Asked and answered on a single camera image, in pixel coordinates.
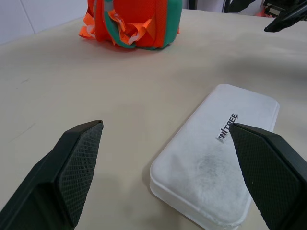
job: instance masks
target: orange backpack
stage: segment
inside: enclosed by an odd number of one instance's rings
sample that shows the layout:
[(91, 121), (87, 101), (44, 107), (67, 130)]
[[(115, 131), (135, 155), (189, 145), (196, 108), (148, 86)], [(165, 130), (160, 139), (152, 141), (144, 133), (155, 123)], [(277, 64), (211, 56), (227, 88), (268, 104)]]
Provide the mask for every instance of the orange backpack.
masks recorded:
[(163, 48), (179, 33), (182, 0), (88, 0), (79, 35), (124, 48)]

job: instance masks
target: beige table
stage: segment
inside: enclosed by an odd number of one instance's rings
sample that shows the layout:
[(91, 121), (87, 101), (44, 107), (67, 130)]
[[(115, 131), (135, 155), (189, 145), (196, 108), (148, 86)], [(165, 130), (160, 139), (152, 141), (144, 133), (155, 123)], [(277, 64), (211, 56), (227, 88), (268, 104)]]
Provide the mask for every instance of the beige table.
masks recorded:
[[(84, 41), (81, 20), (0, 46), (0, 208), (65, 130), (102, 119), (76, 229), (199, 229), (149, 192), (149, 167), (220, 83), (275, 98), (275, 132), (307, 159), (307, 23), (266, 34), (270, 21), (184, 11), (162, 51)], [(267, 229), (254, 204), (240, 229)]]

